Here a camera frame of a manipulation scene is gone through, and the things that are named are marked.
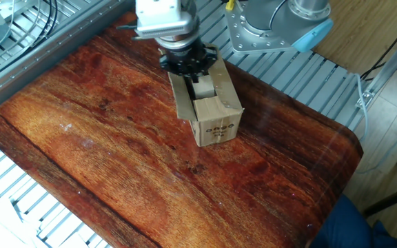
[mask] metal mounting plate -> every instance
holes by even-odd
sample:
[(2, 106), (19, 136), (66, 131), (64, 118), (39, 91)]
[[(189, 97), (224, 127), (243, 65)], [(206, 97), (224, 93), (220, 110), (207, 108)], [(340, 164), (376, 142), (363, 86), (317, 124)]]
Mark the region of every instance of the metal mounting plate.
[(247, 6), (247, 2), (239, 3), (236, 1), (233, 10), (225, 10), (225, 18), (227, 20), (227, 29), (230, 33), (230, 39), (234, 52), (241, 54), (254, 54), (264, 52), (286, 52), (295, 51), (296, 49), (290, 44), (284, 42), (280, 37), (268, 34), (268, 37), (259, 37), (248, 32), (243, 26), (244, 21), (243, 8)]

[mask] reddish-brown wood surface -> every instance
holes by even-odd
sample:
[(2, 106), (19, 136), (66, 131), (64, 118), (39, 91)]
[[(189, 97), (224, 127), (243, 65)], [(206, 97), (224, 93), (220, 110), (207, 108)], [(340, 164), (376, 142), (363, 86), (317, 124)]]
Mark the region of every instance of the reddish-brown wood surface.
[(127, 19), (0, 106), (0, 149), (113, 247), (304, 247), (363, 155), (354, 134), (227, 63), (238, 136), (197, 147)]

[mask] box flap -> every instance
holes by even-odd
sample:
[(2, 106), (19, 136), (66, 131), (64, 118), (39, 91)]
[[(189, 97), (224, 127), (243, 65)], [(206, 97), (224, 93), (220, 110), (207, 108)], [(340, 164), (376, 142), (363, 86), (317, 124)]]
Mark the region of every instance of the box flap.
[(217, 96), (220, 98), (221, 103), (225, 107), (241, 110), (241, 103), (238, 99), (234, 85), (232, 84), (229, 72), (227, 72), (224, 60), (221, 58), (221, 53), (218, 51), (218, 59), (214, 65), (208, 70), (210, 78), (214, 83), (214, 88)]
[(190, 95), (187, 91), (185, 80), (182, 76), (168, 72), (174, 98), (176, 99), (177, 118), (183, 120), (197, 121), (197, 115), (194, 111)]
[(243, 108), (234, 109), (225, 107), (219, 96), (209, 97), (206, 99), (199, 99), (194, 101), (198, 121), (209, 121), (218, 118), (224, 118), (243, 112)]

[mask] white device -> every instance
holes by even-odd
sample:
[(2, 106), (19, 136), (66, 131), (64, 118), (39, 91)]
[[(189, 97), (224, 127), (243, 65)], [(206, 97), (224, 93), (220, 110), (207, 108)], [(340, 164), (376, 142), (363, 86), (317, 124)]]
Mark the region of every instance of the white device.
[(195, 13), (192, 0), (136, 0), (135, 31), (142, 39), (187, 34), (194, 30)]

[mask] blue fabric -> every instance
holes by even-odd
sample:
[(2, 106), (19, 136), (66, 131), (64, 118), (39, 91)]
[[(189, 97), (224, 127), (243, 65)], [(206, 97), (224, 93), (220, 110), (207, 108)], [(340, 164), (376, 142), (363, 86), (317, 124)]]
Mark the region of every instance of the blue fabric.
[(372, 229), (353, 203), (341, 196), (310, 248), (397, 248), (381, 222)]

